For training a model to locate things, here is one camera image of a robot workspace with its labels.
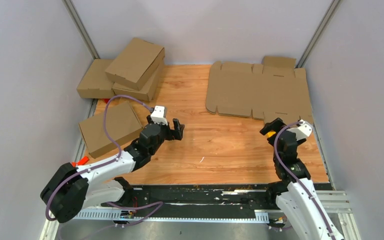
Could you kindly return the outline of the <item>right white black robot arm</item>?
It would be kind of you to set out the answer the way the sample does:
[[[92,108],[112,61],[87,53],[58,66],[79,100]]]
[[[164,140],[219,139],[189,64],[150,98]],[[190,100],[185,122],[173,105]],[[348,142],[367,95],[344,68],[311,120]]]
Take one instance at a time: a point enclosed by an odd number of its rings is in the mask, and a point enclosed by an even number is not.
[[[280,209],[301,240],[343,240],[322,206],[314,182],[298,157],[298,147],[312,134],[312,125],[300,119],[290,124],[276,118],[265,123],[260,134],[273,146],[273,163],[279,181],[269,184],[265,201]]]

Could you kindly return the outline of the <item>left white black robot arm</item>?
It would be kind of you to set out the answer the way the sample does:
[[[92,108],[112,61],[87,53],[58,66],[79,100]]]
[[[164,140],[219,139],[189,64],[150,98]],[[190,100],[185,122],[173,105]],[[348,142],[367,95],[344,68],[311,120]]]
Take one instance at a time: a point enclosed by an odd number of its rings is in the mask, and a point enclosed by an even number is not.
[[[78,167],[61,165],[40,193],[46,219],[66,223],[82,209],[106,202],[129,206],[133,193],[126,183],[121,183],[121,175],[144,167],[164,141],[182,140],[185,129],[176,118],[174,128],[153,121],[151,116],[147,120],[139,137],[118,154]]]

